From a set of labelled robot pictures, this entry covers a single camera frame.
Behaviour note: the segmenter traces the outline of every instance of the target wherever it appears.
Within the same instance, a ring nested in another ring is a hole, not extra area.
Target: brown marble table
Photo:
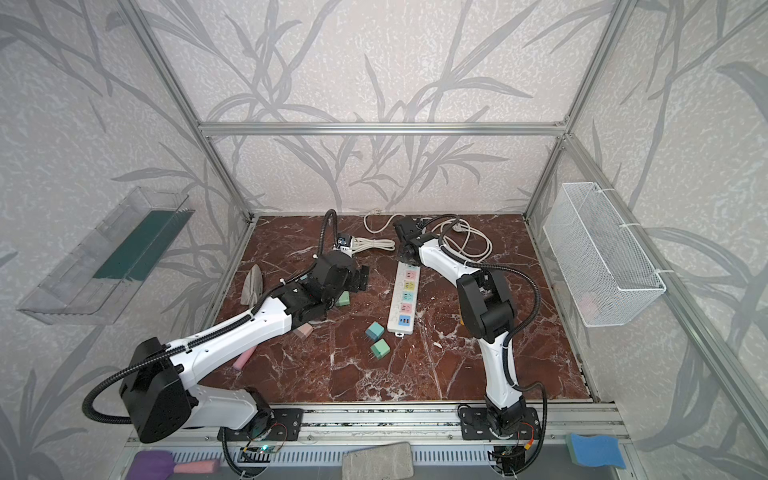
[[[369,225],[375,230],[386,218],[369,217]],[[541,288],[538,318],[512,342],[518,381],[526,385],[541,380],[551,399],[589,398],[522,217],[465,218],[491,238],[494,254],[488,261],[516,265],[529,272]],[[316,249],[321,219],[259,218],[217,321],[244,310],[240,291],[255,263],[263,271],[265,286],[306,268]],[[381,233],[367,232],[361,217],[339,217],[339,231],[366,238],[396,238],[391,224]],[[479,252],[484,247],[483,240],[473,238],[468,251]],[[367,250],[355,259],[358,265],[370,266],[371,273],[368,290],[352,294],[350,305],[313,322],[315,329],[309,338],[302,340],[289,333],[271,339],[258,346],[242,372],[233,369],[230,361],[202,383],[227,389],[255,387],[268,402],[483,399],[482,356],[477,340],[460,323],[456,288],[435,271],[422,269],[413,334],[399,339],[386,332],[383,338],[392,352],[377,360],[365,330],[373,321],[386,327],[397,261],[383,250]],[[508,275],[508,281],[519,315],[525,318],[533,294],[516,276]]]

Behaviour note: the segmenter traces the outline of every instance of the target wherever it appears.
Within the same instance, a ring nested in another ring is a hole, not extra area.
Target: pink block
[[[235,364],[232,365],[232,367],[237,370],[238,372],[243,369],[246,363],[248,363],[248,360],[250,359],[250,356],[253,355],[253,352],[256,350],[256,347],[249,348],[245,352],[241,353],[240,356],[235,360]]]
[[[179,463],[174,466],[174,473],[216,473],[218,468],[218,460],[203,460],[201,462]]]
[[[310,336],[310,333],[312,333],[314,329],[315,327],[311,326],[308,323],[304,323],[302,326],[295,329],[293,332],[296,334],[296,336],[298,336],[302,340],[306,340],[306,338]]]

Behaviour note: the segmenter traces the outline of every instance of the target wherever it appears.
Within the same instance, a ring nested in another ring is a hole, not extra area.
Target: green mat
[[[192,210],[152,210],[99,267],[93,278],[146,280],[192,213]]]

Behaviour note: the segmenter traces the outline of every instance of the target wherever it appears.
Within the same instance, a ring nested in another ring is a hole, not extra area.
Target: white power strip
[[[419,292],[419,274],[421,268],[398,262],[395,286],[392,289],[392,304],[389,307],[389,320],[386,329],[395,336],[413,333],[416,319],[416,294]]]

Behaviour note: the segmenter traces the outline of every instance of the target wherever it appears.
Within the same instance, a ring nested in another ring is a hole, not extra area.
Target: wall
[[[638,2],[575,132],[768,392],[768,2]],[[603,400],[621,407],[651,478],[768,478],[768,460],[662,300],[585,329],[531,222]]]
[[[245,222],[112,2],[0,2],[0,478],[106,478],[131,428],[80,411],[140,341],[196,330]],[[196,212],[111,326],[19,300],[135,186]],[[99,409],[124,412],[113,391]]]
[[[206,121],[561,121],[613,8],[612,0],[140,3]],[[534,189],[553,143],[232,137],[217,146],[255,208],[522,212],[518,199]]]

